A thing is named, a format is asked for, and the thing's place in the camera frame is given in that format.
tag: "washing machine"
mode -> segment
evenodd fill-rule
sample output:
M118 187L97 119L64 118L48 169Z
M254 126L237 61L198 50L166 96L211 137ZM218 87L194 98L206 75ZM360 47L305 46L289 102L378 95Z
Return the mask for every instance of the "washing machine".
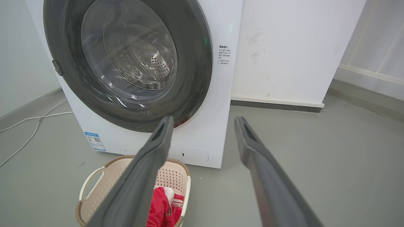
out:
M244 0L26 3L93 150L135 155L171 115L168 157L221 167Z

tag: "laundry basket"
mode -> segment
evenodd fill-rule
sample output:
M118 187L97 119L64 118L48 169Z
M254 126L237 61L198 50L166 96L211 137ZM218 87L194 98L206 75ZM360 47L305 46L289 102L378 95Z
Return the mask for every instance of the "laundry basket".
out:
M95 170L87 177L81 188L79 201L76 206L76 219L80 226L86 226L96 209L103 202L115 182L126 170L134 157L134 155L120 156L108 162L105 166ZM100 178L85 198L84 193L88 183L99 172L102 172ZM167 159L157 173L155 187L171 187L176 194L184 196L181 217L175 227L182 226L187 210L189 190L191 189L191 176L187 166L178 160Z

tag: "white cable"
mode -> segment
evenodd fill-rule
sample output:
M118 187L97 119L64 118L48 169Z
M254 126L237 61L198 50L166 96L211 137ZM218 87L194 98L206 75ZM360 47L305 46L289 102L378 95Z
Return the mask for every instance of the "white cable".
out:
M72 113L73 113L73 112L55 113L55 114L52 114L52 115L44 116L43 118L48 118L48 117L53 117L53 116L58 116L58 115L63 115L63 114L72 114ZM21 124L21 123L23 123L23 122L28 121L28 120L38 119L38 118L42 118L42 117L26 118L26 119L24 119L24 120L18 122L17 124L15 124L15 125L13 125L13 126L10 126L10 127L8 127L8 128L5 128L5 129L3 129L3 130L0 130L0 132L4 132L4 131L6 131L6 130L8 130L8 129L10 129L10 128L13 128L13 127L15 127L15 126L17 126L17 125L19 125L19 124Z
M22 147L20 147L20 149L18 149L16 152L14 152L14 154L12 154L9 158L7 158L2 164L0 164L0 167L2 167L6 162L8 162L8 161L9 161L12 157L14 157L14 155L16 155L18 152L20 152L20 151L25 147L25 145L27 145L27 143L34 137L35 133L38 131L39 124L41 123L41 121L42 121L44 118L46 118L46 117L51 117L51 116L57 116L57 115L61 115L61 114L69 114L69 113L72 113L72 112L65 112L65 113L57 113L57 114L52 114L52 115L46 116L49 112L51 112L51 111L52 111L53 109L55 109L58 105L60 105L62 102L66 101L66 100L67 100L67 99L61 101L61 102L58 103L56 106L52 107L52 108L51 108L50 110L48 110L44 115L42 115L42 117L27 118L27 119L24 119L24 120L18 122L18 123L15 124L15 125L9 127L9 128L6 128L6 129L0 131L0 132L4 132L5 130L8 130L8 129L10 129L10 128L12 128L12 127L14 127L14 126L16 126L16 125L18 125L18 124L20 124L20 123L26 121L26 120L40 118L39 121L38 121L38 123L36 124L36 128L35 128L35 131L34 131L34 133L32 134L32 136L27 140L27 142L24 143L24 145L22 145Z

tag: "washing machine door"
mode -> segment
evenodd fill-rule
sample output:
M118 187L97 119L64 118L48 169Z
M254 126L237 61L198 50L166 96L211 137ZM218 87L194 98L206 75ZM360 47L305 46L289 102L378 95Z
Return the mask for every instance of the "washing machine door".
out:
M59 74L116 125L178 126L206 96L212 46L196 0L45 0L44 25Z

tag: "concrete floor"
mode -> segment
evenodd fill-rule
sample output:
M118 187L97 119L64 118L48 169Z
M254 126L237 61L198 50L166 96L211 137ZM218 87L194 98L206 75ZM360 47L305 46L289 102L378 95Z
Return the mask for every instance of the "concrete floor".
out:
M58 92L30 113L0 121L0 128L41 116L63 99ZM235 116L248 120L324 226L404 226L404 124L332 97L324 103L321 113L232 106L222 169L189 166L184 226L261 226L250 173L238 155ZM70 110L66 102L51 114ZM0 133L0 162L36 123ZM73 114L44 119L0 168L0 226L78 226L74 209L84 180L116 156L93 151Z

